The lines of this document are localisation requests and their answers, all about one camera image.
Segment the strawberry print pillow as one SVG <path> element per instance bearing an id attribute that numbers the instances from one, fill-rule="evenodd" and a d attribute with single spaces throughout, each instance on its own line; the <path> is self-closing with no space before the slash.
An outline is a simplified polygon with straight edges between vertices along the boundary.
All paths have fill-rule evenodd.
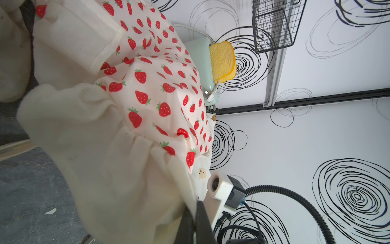
<path id="1" fill-rule="evenodd" d="M 17 119 L 104 244 L 172 244 L 210 153 L 199 71 L 151 1 L 34 1 L 35 78 Z"/>

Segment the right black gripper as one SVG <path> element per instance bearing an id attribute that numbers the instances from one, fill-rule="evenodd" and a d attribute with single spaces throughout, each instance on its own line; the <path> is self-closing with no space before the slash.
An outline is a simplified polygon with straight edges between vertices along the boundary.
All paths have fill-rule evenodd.
<path id="1" fill-rule="evenodd" d="M 261 231 L 259 210 L 253 210 L 253 214 L 249 210 L 239 210 L 235 215 L 223 211 L 213 232 L 202 201 L 197 202 L 195 224 L 190 210 L 185 208 L 174 244 L 194 244 L 194 233 L 196 244 L 268 243 Z"/>

